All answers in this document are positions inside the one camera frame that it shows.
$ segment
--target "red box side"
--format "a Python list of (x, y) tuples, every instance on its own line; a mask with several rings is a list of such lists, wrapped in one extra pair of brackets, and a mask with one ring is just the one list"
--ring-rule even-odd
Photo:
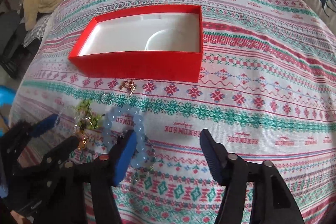
[[(134, 51), (78, 56), (97, 23), (119, 17), (151, 13), (199, 14), (199, 52)], [(202, 9), (197, 5), (152, 5), (94, 17), (74, 45), (68, 59), (88, 77), (156, 79), (197, 82), (203, 56)]]

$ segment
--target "blue bead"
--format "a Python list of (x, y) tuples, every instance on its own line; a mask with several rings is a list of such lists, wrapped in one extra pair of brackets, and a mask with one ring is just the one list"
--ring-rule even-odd
[(134, 115), (133, 122), (135, 124), (143, 123), (143, 117), (141, 115)]
[(111, 137), (104, 137), (103, 138), (104, 145), (106, 146), (107, 151), (113, 147), (114, 143)]
[(121, 116), (121, 114), (123, 114), (121, 107), (118, 107), (118, 106), (113, 109), (113, 112), (116, 117), (119, 117)]
[(113, 110), (111, 110), (110, 112), (107, 113), (107, 117), (111, 122), (114, 122), (117, 118), (117, 116), (115, 115)]
[(136, 134), (136, 141), (137, 143), (144, 143), (146, 141), (146, 137), (142, 133), (137, 133)]
[(110, 136), (111, 131), (107, 128), (104, 128), (103, 132), (101, 133), (102, 136), (105, 137), (109, 137)]
[(111, 126), (112, 126), (112, 122), (109, 120), (108, 117), (105, 117), (103, 126), (104, 126), (105, 128), (107, 128), (107, 129), (110, 129), (110, 128), (111, 128)]
[(139, 161), (139, 159), (137, 157), (132, 158), (132, 160), (131, 160), (131, 166), (133, 168), (140, 168), (141, 167), (140, 161)]
[(128, 113), (129, 113), (131, 116), (139, 115), (140, 110), (139, 110), (137, 107), (131, 107)]
[(143, 124), (142, 123), (136, 123), (134, 126), (134, 131), (137, 134), (143, 134), (144, 130), (143, 130)]
[(146, 152), (139, 152), (136, 157), (139, 159), (139, 162), (144, 163), (148, 160), (148, 155)]
[(130, 109), (131, 109), (131, 106), (129, 104), (124, 104), (123, 107), (121, 108), (121, 112), (123, 114), (127, 114)]
[(146, 144), (144, 142), (138, 143), (136, 149), (138, 152), (143, 152), (146, 150)]

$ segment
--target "clear beaded bracelet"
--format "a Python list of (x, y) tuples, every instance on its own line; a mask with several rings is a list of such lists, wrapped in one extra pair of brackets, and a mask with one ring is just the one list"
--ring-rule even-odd
[(149, 159), (146, 149), (147, 138), (146, 135), (144, 134), (143, 117), (139, 114), (139, 112), (140, 110), (137, 107), (131, 107), (130, 105), (127, 104), (124, 105), (122, 108), (115, 107), (111, 109), (105, 116), (103, 123), (104, 130), (102, 132), (103, 143), (106, 146), (107, 151), (110, 151), (113, 145), (115, 145), (115, 140), (110, 135), (111, 133), (110, 129), (113, 122), (117, 119), (117, 117), (123, 114), (133, 116), (133, 123), (134, 123), (133, 130), (136, 132), (137, 153), (131, 160), (131, 166), (136, 169), (141, 168), (142, 164), (144, 164)]

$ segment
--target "patterned tablecloth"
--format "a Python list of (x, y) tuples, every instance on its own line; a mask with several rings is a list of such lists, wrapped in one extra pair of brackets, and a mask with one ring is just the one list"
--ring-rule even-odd
[[(139, 79), (129, 96), (118, 89), (122, 79), (87, 78), (69, 63), (71, 48), (93, 16), (167, 3), (202, 6), (204, 58), (197, 84)], [(123, 219), (214, 222), (223, 188), (213, 181), (200, 149), (203, 128), (248, 161), (272, 160), (306, 223), (317, 223), (334, 202), (336, 38), (302, 0), (64, 0), (48, 25), (17, 92), (11, 122), (38, 121), (81, 99), (91, 99), (97, 113), (125, 103), (140, 108), (157, 162), (135, 185), (130, 167), (114, 189)], [(110, 106), (102, 102), (104, 93), (110, 94)], [(115, 130), (127, 120), (120, 118)], [(21, 161), (38, 162), (72, 127), (64, 117), (31, 142)], [(76, 162), (105, 151), (100, 131), (88, 135), (88, 149), (71, 155)], [(88, 219), (94, 223), (89, 185), (86, 189)], [(252, 193), (249, 184), (243, 223), (249, 221)]]

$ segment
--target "open box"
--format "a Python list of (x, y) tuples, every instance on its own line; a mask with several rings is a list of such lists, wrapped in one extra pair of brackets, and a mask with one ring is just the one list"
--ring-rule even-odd
[(68, 59), (88, 77), (197, 82), (203, 55), (197, 5), (152, 5), (94, 17)]

